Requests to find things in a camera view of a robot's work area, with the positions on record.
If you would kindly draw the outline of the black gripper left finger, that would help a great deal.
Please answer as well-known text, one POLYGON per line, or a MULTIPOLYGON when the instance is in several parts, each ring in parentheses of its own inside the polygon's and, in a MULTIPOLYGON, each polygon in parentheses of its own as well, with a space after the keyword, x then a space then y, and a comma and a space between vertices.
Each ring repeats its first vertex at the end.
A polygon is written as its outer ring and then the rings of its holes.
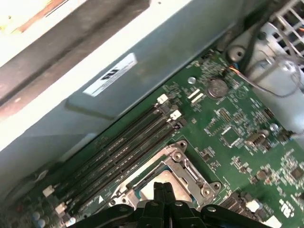
POLYGON ((154 198, 141 201, 136 209, 118 204, 104 209, 75 224, 76 228, 162 228, 164 226, 164 184, 156 182, 153 186, 154 198))

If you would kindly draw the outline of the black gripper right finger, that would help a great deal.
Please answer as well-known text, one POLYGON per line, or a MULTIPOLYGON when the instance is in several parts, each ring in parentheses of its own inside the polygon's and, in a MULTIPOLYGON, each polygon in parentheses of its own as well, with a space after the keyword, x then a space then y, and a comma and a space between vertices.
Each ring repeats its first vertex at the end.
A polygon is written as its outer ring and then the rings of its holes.
POLYGON ((265 228, 266 225, 240 210, 209 204, 200 211, 175 198, 171 183, 163 184, 166 228, 265 228))

